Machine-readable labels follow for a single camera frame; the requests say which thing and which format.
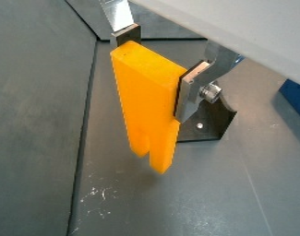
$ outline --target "floor seam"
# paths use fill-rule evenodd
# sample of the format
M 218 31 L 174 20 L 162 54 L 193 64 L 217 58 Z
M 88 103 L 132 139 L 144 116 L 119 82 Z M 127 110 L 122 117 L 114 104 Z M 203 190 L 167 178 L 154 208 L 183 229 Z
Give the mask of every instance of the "floor seam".
M 253 181 L 251 181 L 251 177 L 250 177 L 250 174 L 249 174 L 249 171 L 247 171 L 247 167 L 245 166 L 245 161 L 243 161 L 243 158 L 242 158 L 242 157 L 241 157 L 241 160 L 242 160 L 242 164 L 243 164 L 243 168 L 245 168 L 246 178 L 247 178 L 247 180 L 249 180 L 250 187 L 251 187 L 251 190 L 253 190 L 253 194 L 254 194 L 254 197 L 255 197 L 255 201 L 257 201 L 258 206 L 259 206 L 259 210 L 261 210 L 263 222 L 265 222 L 265 225 L 266 225 L 266 228 L 267 228 L 267 231 L 269 231 L 270 236 L 274 236 L 274 234 L 273 234 L 273 232 L 271 232 L 271 228 L 270 228 L 269 222 L 267 222 L 267 218 L 266 218 L 265 213 L 263 213 L 263 210 L 262 210 L 261 200 L 259 200 L 259 197 L 258 197 L 255 188 L 254 188 L 254 184 L 253 184 Z

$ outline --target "dark gray tile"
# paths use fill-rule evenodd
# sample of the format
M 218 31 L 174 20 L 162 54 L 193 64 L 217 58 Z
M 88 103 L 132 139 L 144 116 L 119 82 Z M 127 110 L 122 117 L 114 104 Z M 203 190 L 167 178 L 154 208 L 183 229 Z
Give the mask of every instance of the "dark gray tile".
M 94 46 L 64 1 L 0 1 L 0 236 L 65 235 Z

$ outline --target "black base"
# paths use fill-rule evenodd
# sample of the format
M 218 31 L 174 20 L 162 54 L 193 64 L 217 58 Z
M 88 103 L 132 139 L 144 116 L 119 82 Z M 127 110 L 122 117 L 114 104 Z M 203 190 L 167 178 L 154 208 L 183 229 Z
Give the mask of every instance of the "black base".
M 195 113 L 181 125 L 178 143 L 221 139 L 235 113 L 222 96 L 214 104 L 203 100 Z

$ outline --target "silver metal plate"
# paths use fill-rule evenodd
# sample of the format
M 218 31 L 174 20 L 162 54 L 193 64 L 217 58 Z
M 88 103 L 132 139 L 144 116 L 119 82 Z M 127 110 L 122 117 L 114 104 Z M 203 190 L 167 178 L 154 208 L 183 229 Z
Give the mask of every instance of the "silver metal plate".
M 99 0 L 114 31 L 134 24 L 134 18 L 127 0 Z

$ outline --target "metal clamp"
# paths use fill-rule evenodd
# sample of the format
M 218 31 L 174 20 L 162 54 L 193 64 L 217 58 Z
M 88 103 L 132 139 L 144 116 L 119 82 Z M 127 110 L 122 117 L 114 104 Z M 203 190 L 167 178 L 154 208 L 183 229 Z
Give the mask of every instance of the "metal clamp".
M 179 78 L 174 116 L 181 123 L 197 111 L 202 100 L 215 102 L 221 88 L 213 82 L 231 69 L 238 54 L 215 42 L 207 41 L 203 57 Z

